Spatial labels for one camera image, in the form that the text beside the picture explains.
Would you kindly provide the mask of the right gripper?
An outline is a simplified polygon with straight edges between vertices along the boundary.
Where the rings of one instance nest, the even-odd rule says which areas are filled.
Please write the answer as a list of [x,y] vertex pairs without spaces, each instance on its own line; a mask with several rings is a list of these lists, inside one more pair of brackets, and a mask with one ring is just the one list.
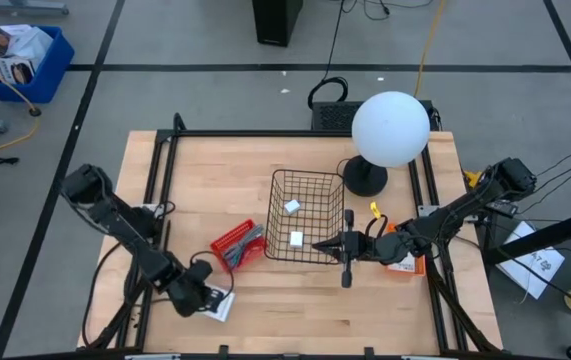
[[343,288],[350,288],[352,285],[352,261],[371,261],[390,265],[402,261],[413,247],[412,241],[405,233],[393,232],[372,238],[355,231],[354,212],[350,209],[345,211],[344,219],[347,230],[341,234],[341,237],[335,236],[312,245],[315,250],[343,262],[341,278]]

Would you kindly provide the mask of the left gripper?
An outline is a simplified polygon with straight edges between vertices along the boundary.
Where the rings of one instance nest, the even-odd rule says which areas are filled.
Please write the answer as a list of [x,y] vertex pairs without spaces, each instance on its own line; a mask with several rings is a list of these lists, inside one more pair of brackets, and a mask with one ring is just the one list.
[[189,267],[178,263],[167,287],[168,298],[176,312],[182,317],[190,317],[196,312],[216,314],[224,298],[224,292],[217,287],[207,286],[205,280],[213,272],[209,262],[196,260]]

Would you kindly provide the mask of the large white product box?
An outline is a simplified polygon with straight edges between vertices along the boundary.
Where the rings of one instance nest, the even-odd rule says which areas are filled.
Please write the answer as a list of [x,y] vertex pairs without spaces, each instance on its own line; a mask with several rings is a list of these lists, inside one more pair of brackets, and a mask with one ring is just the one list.
[[225,299],[219,303],[217,310],[215,312],[207,310],[200,312],[200,315],[207,316],[211,319],[224,323],[227,320],[228,315],[232,309],[236,294],[234,292],[226,291],[225,289],[215,285],[210,285],[210,288],[212,288],[215,291],[221,292],[222,295],[225,296]]

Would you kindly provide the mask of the blue plastic floor bin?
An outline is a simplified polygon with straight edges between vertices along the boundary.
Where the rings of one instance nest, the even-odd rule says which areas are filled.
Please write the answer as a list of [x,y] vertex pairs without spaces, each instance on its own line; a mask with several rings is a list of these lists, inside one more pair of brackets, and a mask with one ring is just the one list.
[[[56,94],[75,50],[60,27],[38,25],[38,28],[48,34],[53,42],[32,80],[27,84],[16,84],[15,88],[32,103],[46,104],[50,103]],[[23,99],[0,82],[0,101],[22,102]]]

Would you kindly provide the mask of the red plastic basket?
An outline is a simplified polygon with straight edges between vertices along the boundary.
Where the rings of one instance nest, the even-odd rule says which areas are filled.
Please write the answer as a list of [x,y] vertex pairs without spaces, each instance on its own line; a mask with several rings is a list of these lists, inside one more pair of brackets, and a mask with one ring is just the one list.
[[232,273],[264,255],[264,226],[247,219],[210,244],[221,267]]

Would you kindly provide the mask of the orange plastic basket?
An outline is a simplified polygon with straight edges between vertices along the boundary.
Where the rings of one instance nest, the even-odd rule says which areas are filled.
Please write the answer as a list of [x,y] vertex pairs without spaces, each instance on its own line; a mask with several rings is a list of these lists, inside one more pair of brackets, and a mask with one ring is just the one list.
[[416,258],[416,265],[417,265],[417,270],[415,274],[410,274],[410,273],[402,273],[402,272],[395,272],[395,271],[391,271],[391,272],[395,272],[395,273],[401,273],[401,274],[407,274],[407,275],[414,275],[414,276],[425,276],[426,275],[426,265],[425,265],[425,258],[424,257],[415,257]]

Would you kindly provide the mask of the black ventilated case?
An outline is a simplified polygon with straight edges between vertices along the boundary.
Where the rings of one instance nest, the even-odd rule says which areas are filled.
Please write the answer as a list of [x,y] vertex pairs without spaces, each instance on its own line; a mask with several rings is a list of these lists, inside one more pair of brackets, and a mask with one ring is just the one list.
[[[441,131],[442,122],[438,110],[430,100],[420,100],[427,112],[430,130]],[[362,105],[358,101],[314,102],[312,104],[312,130],[350,130],[353,118]]]

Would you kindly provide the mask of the white globe lamp black base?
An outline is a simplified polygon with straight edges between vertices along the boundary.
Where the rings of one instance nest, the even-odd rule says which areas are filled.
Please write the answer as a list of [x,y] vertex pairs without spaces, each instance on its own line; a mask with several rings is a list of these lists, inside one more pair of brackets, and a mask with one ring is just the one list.
[[425,149],[430,136],[427,110],[404,92],[378,93],[356,111],[351,138],[357,155],[343,168],[346,188],[360,197],[384,190],[388,170],[409,164]]

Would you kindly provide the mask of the grey side table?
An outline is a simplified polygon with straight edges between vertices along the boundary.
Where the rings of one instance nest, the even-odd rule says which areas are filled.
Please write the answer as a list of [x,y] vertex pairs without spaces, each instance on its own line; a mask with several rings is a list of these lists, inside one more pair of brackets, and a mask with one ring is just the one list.
[[[565,257],[552,282],[571,290],[571,241],[561,245]],[[487,267],[488,281],[503,346],[515,355],[566,360],[571,346],[571,310],[563,295],[546,288],[538,300],[528,296],[497,267]]]

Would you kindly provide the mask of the white paper sheet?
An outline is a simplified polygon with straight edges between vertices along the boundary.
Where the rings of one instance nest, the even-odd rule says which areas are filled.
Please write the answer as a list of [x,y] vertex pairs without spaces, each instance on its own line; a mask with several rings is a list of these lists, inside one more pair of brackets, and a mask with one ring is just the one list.
[[497,268],[527,295],[538,300],[563,264],[565,257],[553,247],[504,261]]

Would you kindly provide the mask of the black tripod bar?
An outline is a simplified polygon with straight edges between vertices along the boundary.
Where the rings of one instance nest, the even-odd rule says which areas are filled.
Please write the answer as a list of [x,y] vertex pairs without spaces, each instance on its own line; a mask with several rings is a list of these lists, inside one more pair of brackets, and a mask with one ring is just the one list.
[[571,240],[571,218],[537,230],[525,237],[485,252],[487,264],[495,265]]

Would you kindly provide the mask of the black computer tower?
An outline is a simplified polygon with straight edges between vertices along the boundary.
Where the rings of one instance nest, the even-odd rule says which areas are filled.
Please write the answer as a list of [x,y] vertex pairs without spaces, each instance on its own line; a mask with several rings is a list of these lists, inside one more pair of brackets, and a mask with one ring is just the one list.
[[252,0],[257,42],[287,47],[304,0]]

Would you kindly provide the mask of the white printed carton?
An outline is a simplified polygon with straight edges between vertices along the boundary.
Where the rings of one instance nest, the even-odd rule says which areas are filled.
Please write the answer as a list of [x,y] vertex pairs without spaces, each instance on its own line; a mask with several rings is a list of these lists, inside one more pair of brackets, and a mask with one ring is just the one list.
[[33,80],[34,70],[28,59],[0,58],[0,75],[10,84],[25,85]]

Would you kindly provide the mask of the black aluminium table frame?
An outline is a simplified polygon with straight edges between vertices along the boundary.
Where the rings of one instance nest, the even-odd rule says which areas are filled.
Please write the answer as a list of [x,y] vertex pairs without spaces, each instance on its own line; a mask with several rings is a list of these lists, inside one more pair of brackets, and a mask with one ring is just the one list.
[[[168,246],[180,260],[206,257],[212,241],[241,222],[266,223],[274,171],[334,172],[355,153],[346,135],[309,130],[133,131],[114,164],[100,161],[117,194],[137,205],[171,200]],[[212,354],[435,354],[463,342],[448,311],[435,322],[427,280],[375,263],[341,268],[258,258],[211,282],[236,297],[221,323],[179,316],[147,293],[125,320],[117,345],[148,352]]]

